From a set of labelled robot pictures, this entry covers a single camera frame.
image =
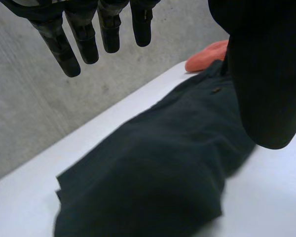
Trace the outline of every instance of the gray wall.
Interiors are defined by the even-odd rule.
[[[83,63],[64,22],[82,69],[80,76],[68,78],[31,24],[0,3],[0,177],[168,68],[227,38],[206,0],[161,1],[146,48],[135,44],[129,7],[121,20],[121,49],[112,55],[103,49],[95,16],[100,55],[95,65]]]

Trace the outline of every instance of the dark green cloth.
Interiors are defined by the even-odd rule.
[[[221,65],[177,86],[58,177],[56,237],[186,237],[222,214],[225,179],[254,143]]]

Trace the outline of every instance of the small button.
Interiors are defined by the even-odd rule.
[[[220,92],[222,89],[220,87],[215,88],[214,90],[212,90],[212,95],[216,94],[217,92]]]

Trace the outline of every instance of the white table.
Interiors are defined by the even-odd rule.
[[[191,75],[184,62],[174,66],[3,177],[0,237],[51,237],[59,210],[56,176]],[[222,206],[223,217],[197,237],[296,237],[296,136],[282,150],[256,148],[227,181]]]

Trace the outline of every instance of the orange object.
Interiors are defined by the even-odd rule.
[[[194,54],[185,64],[185,70],[193,73],[208,68],[215,60],[225,58],[228,40],[219,41],[207,46],[199,53]]]

